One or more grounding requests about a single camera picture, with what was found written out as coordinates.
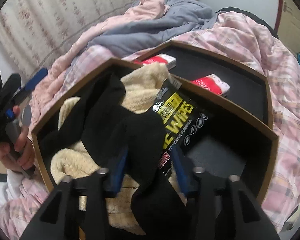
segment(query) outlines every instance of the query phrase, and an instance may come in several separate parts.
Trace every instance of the icon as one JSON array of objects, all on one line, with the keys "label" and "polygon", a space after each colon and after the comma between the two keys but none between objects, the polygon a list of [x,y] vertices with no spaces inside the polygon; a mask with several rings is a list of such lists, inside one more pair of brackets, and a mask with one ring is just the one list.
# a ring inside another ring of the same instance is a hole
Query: icon
[{"label": "icon", "polygon": [[204,113],[200,113],[199,115],[202,117],[203,120],[207,120],[208,119],[208,117]]},{"label": "icon", "polygon": [[158,103],[155,103],[153,106],[152,106],[152,110],[155,111],[155,112],[158,112],[160,107],[163,105],[163,102],[158,102]]},{"label": "icon", "polygon": [[201,127],[203,126],[203,123],[204,123],[203,119],[202,119],[202,118],[198,118],[195,125],[196,125],[198,128],[201,128]]},{"label": "icon", "polygon": [[184,144],[187,146],[190,143],[190,136],[187,135],[184,140]]},{"label": "icon", "polygon": [[191,127],[190,127],[190,132],[189,132],[189,134],[190,134],[190,135],[193,135],[193,134],[195,134],[196,132],[197,132],[197,127],[196,127],[195,125],[191,126]]}]

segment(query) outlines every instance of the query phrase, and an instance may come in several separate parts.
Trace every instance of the red and white package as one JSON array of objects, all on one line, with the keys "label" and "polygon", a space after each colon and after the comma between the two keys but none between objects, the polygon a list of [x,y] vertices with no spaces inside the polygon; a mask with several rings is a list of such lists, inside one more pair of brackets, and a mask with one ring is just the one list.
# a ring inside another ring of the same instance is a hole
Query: red and white package
[{"label": "red and white package", "polygon": [[230,86],[215,74],[211,74],[209,76],[199,78],[191,82],[217,95],[225,96],[226,93],[228,93],[228,91],[230,90]]},{"label": "red and white package", "polygon": [[149,65],[155,62],[165,63],[168,69],[172,69],[176,66],[176,58],[169,56],[167,54],[159,54],[157,56],[148,58],[141,62],[137,60],[134,61],[134,63],[142,64],[142,65]]}]

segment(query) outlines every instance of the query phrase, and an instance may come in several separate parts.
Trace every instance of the wooden door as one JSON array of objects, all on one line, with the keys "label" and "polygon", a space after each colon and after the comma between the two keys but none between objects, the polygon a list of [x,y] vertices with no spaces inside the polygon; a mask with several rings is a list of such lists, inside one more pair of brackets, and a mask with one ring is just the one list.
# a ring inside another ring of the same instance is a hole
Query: wooden door
[{"label": "wooden door", "polygon": [[295,56],[300,52],[300,10],[292,0],[283,0],[278,36]]}]

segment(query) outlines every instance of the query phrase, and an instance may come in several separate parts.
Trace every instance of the human hand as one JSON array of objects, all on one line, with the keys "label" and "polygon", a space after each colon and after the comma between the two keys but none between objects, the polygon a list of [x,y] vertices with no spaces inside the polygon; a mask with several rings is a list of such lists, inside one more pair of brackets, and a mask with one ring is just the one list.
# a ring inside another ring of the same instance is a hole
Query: human hand
[{"label": "human hand", "polygon": [[[13,107],[13,112],[16,116],[20,114],[20,108],[18,106]],[[31,141],[28,139],[28,132],[29,128],[26,126],[23,126],[21,128],[21,133],[19,138],[17,139],[16,143],[14,144],[14,149],[19,152],[22,149],[23,154],[18,159],[18,161],[12,160],[9,157],[10,153],[10,145],[9,143],[1,142],[0,143],[0,161],[2,164],[12,171],[21,171],[21,167],[24,170],[28,170],[32,167],[34,163],[34,149],[32,146]]]}]

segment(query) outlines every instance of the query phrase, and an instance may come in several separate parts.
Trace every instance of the pink plaid bedding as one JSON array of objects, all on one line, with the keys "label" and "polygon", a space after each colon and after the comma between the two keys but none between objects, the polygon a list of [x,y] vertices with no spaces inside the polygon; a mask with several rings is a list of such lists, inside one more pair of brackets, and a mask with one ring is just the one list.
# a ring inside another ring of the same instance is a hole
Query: pink plaid bedding
[{"label": "pink plaid bedding", "polygon": [[32,118],[29,129],[32,130],[39,121],[40,116],[46,113],[45,104],[50,101],[56,101],[53,96],[60,90],[60,87],[65,81],[64,76],[66,69],[70,66],[79,51],[83,49],[91,39],[119,25],[160,18],[168,9],[169,6],[164,3],[164,0],[140,0],[139,5],[129,8],[125,14],[112,16],[85,31],[71,46],[70,50],[53,63],[48,75],[33,91],[30,101]]},{"label": "pink plaid bedding", "polygon": [[[266,27],[235,12],[220,14],[211,29],[185,33],[174,39],[232,58],[267,77],[274,111],[274,132],[280,142],[275,171],[262,208],[279,232],[300,202],[300,66],[297,60]],[[144,52],[134,53],[125,60],[133,60]],[[54,95],[54,102],[111,56],[111,52],[101,46],[90,47],[78,58],[62,88]],[[49,102],[45,110],[52,105]],[[10,221],[14,223],[13,218],[2,220],[2,223],[9,224]]]},{"label": "pink plaid bedding", "polygon": [[32,179],[24,178],[20,185],[21,196],[0,208],[0,227],[10,240],[18,240],[28,223],[48,196],[38,170]]}]

